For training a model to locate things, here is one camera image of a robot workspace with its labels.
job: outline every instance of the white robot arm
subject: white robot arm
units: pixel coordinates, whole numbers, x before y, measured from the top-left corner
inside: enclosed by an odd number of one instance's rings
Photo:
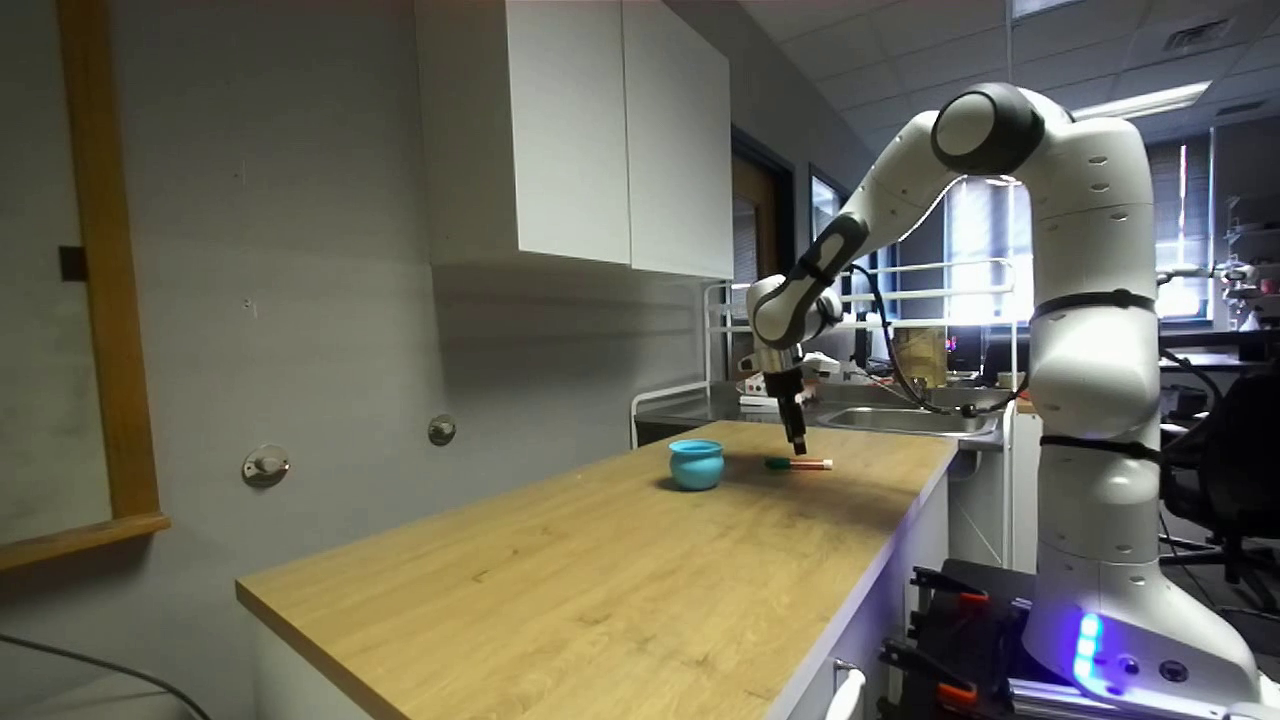
[[[1022,649],[1083,695],[1155,715],[1280,709],[1233,626],[1161,572],[1161,342],[1149,152],[1122,120],[1075,126],[1013,83],[918,111],[787,275],[753,293],[753,337],[804,454],[794,342],[854,258],[905,242],[955,177],[1031,197],[1031,397],[1045,418],[1038,559]]]

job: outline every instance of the ceiling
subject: ceiling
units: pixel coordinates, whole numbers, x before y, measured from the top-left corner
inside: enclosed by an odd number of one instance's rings
[[[1280,118],[1280,0],[1075,0],[1008,21],[1013,0],[740,0],[849,130],[882,150],[918,109],[1013,79],[1062,109],[1210,79],[1149,142]]]

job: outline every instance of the teal bowl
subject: teal bowl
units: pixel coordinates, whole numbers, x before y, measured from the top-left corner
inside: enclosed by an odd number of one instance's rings
[[[671,450],[671,483],[674,489],[714,489],[723,478],[723,450],[714,439],[679,438]]]

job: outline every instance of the cable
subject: cable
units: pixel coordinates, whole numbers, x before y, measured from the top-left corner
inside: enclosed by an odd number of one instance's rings
[[[58,661],[93,663],[93,668],[119,672],[119,678],[136,678],[136,682],[154,684],[154,688],[164,688],[169,695],[174,695],[192,715],[209,720],[209,712],[202,712],[187,692],[179,692],[179,688],[164,684],[159,678],[146,678],[146,672],[124,668],[124,663],[110,663],[110,661],[99,661],[99,656],[84,656],[84,654],[66,654],[66,649],[35,643],[35,639],[24,639],[24,638],[7,638],[7,634],[0,634],[0,643],[15,643],[15,649],[26,649],[26,654],[45,654],[45,656],[58,656]]]
[[[905,390],[905,397],[915,406],[915,410],[924,410],[924,413],[933,413],[933,418],[989,418],[989,413],[998,413],[1005,406],[1013,406],[1015,397],[1022,397],[1022,390],[1026,390],[1026,380],[1031,380],[1031,373],[1022,373],[1018,375],[1018,386],[1013,390],[1013,391],[1005,391],[996,406],[989,406],[989,410],[934,410],[927,397],[918,397],[906,380],[905,380],[905,368],[896,366],[896,343],[890,343],[890,328],[886,328],[886,309],[882,309],[882,293],[878,293],[878,283],[876,283],[876,273],[866,273],[866,270],[861,270],[861,264],[852,264],[865,280],[866,280],[866,289],[871,289],[871,311],[878,311],[878,337],[882,337],[882,349],[886,349],[886,373],[890,373],[890,380],[896,380],[896,390]]]

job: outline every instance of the upper cabinet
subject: upper cabinet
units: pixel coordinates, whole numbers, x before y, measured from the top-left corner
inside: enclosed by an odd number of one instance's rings
[[[419,0],[437,264],[732,275],[728,62],[658,0]]]

